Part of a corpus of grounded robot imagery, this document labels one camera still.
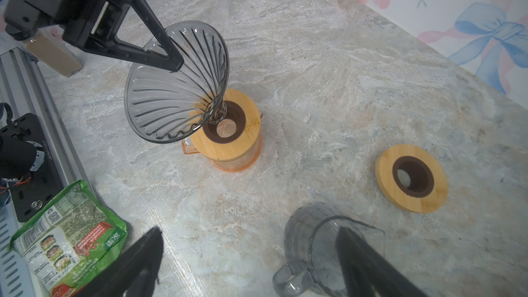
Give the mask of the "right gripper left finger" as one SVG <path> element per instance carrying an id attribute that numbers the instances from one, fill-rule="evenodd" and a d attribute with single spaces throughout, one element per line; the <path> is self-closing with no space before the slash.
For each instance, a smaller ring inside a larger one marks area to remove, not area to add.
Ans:
<path id="1" fill-rule="evenodd" d="M 155 226 L 76 295 L 152 296 L 163 254 L 162 231 Z"/>

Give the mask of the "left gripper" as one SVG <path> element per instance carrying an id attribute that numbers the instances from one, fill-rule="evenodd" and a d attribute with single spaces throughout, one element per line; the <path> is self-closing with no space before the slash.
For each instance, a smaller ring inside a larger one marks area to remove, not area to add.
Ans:
<path id="1" fill-rule="evenodd" d="M 184 59 L 147 0 L 7 0 L 6 31 L 21 41 L 59 25 L 84 52 L 179 71 Z"/>

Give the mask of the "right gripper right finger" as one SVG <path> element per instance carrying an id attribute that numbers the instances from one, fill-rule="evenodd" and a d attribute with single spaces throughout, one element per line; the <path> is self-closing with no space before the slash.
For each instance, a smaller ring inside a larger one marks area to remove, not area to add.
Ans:
<path id="1" fill-rule="evenodd" d="M 352 229 L 339 229 L 335 243 L 349 296 L 426 295 Z"/>

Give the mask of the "grey glass dripper cone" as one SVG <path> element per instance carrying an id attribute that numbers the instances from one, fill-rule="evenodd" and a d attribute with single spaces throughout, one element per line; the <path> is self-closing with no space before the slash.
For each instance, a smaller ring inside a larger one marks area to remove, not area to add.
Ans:
<path id="1" fill-rule="evenodd" d="M 135 63 L 126 81 L 126 118 L 142 139 L 166 144 L 183 140 L 227 115 L 224 95 L 230 72 L 227 45 L 207 23 L 184 21 L 166 32 L 184 63 L 169 72 Z"/>

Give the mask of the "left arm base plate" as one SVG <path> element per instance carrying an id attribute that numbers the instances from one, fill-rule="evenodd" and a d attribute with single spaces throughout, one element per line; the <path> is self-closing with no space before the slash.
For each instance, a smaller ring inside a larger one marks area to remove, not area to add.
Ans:
<path id="1" fill-rule="evenodd" d="M 13 202 L 21 223 L 29 221 L 60 191 L 63 184 L 48 141 L 34 114 L 14 118 L 11 106 L 1 103 L 1 196 Z"/>

